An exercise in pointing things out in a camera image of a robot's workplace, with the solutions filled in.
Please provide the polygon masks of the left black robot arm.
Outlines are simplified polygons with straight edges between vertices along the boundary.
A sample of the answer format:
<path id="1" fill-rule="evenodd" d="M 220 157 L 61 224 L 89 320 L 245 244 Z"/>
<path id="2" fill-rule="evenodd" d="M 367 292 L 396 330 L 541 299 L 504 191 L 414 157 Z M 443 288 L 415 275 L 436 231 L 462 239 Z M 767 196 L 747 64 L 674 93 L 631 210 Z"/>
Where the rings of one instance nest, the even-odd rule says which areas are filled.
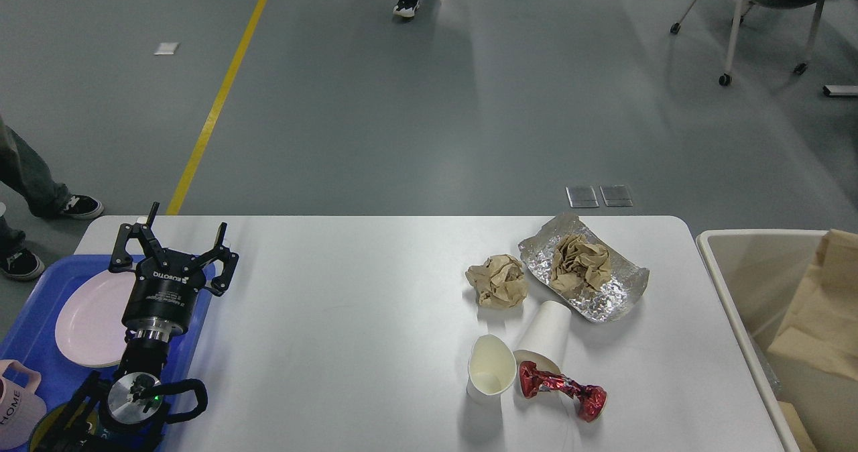
<path id="1" fill-rule="evenodd" d="M 226 245 L 226 223 L 204 253 L 163 247 L 153 232 L 158 209 L 153 203 L 144 222 L 121 225 L 111 252 L 108 271 L 134 277 L 121 317 L 125 351 L 116 372 L 108 380 L 89 373 L 55 421 L 34 431 L 34 451 L 154 451 L 165 427 L 206 411 L 202 381 L 169 382 L 163 372 L 171 341 L 190 329 L 201 291 L 224 295 L 239 254 Z"/>

